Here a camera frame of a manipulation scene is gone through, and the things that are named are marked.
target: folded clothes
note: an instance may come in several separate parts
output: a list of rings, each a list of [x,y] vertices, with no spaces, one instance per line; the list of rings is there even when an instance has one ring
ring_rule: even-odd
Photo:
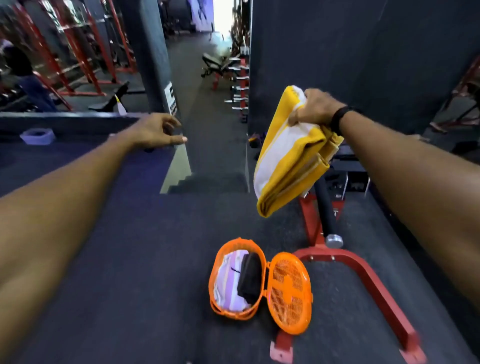
[[[302,108],[306,100],[300,88],[288,86],[268,128],[253,177],[257,210],[265,218],[307,193],[330,168],[328,162],[343,142],[325,126],[288,126],[290,113]]]
[[[262,262],[257,253],[243,256],[237,291],[249,304],[254,304],[262,293]]]
[[[237,286],[241,273],[243,257],[247,250],[236,250],[223,257],[223,263],[218,269],[214,285],[214,297],[219,307],[232,312],[241,312],[251,305],[240,297]]]

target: white sign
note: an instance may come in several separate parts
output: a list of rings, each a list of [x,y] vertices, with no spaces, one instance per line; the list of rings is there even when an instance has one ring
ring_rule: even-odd
[[[175,96],[173,95],[172,82],[165,87],[165,97],[167,98],[168,111],[170,112],[170,115],[175,115],[177,113],[177,102],[175,101]]]

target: black cloth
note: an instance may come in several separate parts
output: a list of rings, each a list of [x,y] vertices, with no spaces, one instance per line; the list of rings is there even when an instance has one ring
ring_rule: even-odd
[[[3,56],[7,66],[15,76],[30,76],[33,74],[32,64],[27,55],[17,47],[5,47]]]
[[[256,303],[260,297],[262,293],[262,262],[257,253],[244,255],[237,292],[249,304]]]

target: bright light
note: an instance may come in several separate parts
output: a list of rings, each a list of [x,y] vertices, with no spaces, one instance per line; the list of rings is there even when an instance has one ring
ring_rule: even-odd
[[[233,0],[213,0],[215,31],[228,35],[233,24]]]

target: hand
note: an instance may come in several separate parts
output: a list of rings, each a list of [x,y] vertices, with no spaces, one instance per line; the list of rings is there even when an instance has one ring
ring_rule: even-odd
[[[337,110],[345,106],[345,104],[331,97],[329,93],[322,92],[316,88],[305,90],[305,96],[307,97],[305,106],[296,109],[290,114],[288,118],[290,126],[298,122],[328,125]]]
[[[153,113],[118,133],[118,136],[128,140],[132,146],[140,148],[161,148],[184,144],[187,142],[185,136],[172,135],[177,127],[181,127],[181,124],[173,116]]]

